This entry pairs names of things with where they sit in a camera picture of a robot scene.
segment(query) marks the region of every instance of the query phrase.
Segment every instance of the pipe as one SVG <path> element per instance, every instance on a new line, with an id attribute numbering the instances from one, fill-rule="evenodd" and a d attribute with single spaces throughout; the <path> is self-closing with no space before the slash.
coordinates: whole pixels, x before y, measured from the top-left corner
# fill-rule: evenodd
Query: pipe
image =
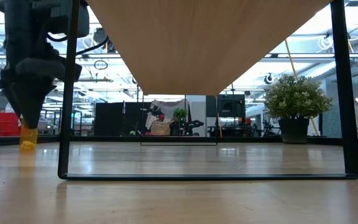
<path id="1" fill-rule="evenodd" d="M 358 45 L 354 47 L 354 53 L 358 53 Z M 335 61 L 329 63 L 320 63 L 314 67 L 311 67 L 305 72 L 301 72 L 299 75 L 304 77 L 311 77 L 317 80 L 330 77 L 336 73 L 336 63 Z"/>

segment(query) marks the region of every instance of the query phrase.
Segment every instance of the black metal table leg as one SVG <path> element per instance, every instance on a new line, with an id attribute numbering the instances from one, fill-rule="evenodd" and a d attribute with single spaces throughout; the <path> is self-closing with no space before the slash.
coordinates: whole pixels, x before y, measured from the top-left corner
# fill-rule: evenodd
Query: black metal table leg
<path id="1" fill-rule="evenodd" d="M 62 131 L 60 133 L 58 176 L 64 178 L 68 173 L 68 155 L 70 150 L 70 123 L 71 111 L 73 107 L 73 89 L 75 74 L 75 54 L 78 32 L 78 12 L 80 10 L 80 0 L 71 1 L 71 13 L 68 18 L 68 39 L 67 39 L 67 62 L 65 85 L 63 92 L 62 110 Z"/>
<path id="2" fill-rule="evenodd" d="M 331 3 L 345 173 L 358 177 L 358 143 L 344 0 Z"/>

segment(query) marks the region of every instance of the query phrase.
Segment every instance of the wooden floor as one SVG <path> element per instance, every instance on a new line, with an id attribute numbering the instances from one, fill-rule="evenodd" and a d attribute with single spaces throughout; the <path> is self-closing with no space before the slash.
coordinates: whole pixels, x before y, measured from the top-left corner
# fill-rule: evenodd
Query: wooden floor
<path id="1" fill-rule="evenodd" d="M 358 180 L 65 182 L 58 144 L 0 147 L 0 223 L 356 223 Z M 342 173 L 333 146 L 73 143 L 70 172 L 95 174 Z"/>

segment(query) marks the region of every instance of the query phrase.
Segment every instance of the yellow pole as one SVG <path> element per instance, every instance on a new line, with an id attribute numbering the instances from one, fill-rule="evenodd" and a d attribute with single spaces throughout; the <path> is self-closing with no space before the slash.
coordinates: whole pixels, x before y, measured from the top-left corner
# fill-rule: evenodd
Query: yellow pole
<path id="1" fill-rule="evenodd" d="M 298 73 L 295 70 L 295 66 L 293 65 L 293 60 L 292 60 L 292 56 L 291 56 L 291 52 L 290 52 L 290 47 L 288 46 L 288 41 L 285 39 L 285 46 L 287 47 L 287 52 L 288 52 L 288 57 L 290 58 L 290 62 L 291 62 L 291 67 L 292 67 L 292 71 L 293 71 L 293 76 L 295 77 L 296 80 L 298 80 Z M 319 132 L 317 130 L 316 124 L 314 123 L 314 119 L 310 118 L 311 120 L 311 124 L 313 125 L 314 131 L 316 133 L 317 136 L 319 136 Z"/>
<path id="2" fill-rule="evenodd" d="M 221 132 L 221 137 L 222 137 L 222 126 L 221 126 L 221 124 L 220 124 L 220 122 L 219 122 L 219 113 L 218 113 L 218 120 L 217 120 L 216 122 L 218 122 L 219 130 L 220 130 L 220 132 Z"/>

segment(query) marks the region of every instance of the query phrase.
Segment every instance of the black stand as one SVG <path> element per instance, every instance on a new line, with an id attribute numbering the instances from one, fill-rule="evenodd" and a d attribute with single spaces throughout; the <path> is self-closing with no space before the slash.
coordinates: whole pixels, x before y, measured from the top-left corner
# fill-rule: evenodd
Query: black stand
<path id="1" fill-rule="evenodd" d="M 73 82 L 80 0 L 73 0 L 68 32 L 66 79 L 63 95 L 62 134 L 58 160 L 58 176 L 66 180 L 339 180 L 358 179 L 358 145 L 354 112 L 351 67 L 347 45 L 344 0 L 331 3 L 334 49 L 337 70 L 339 109 L 345 172 L 342 174 L 267 174 L 267 175 L 113 175 L 69 174 L 70 119 L 73 103 Z"/>

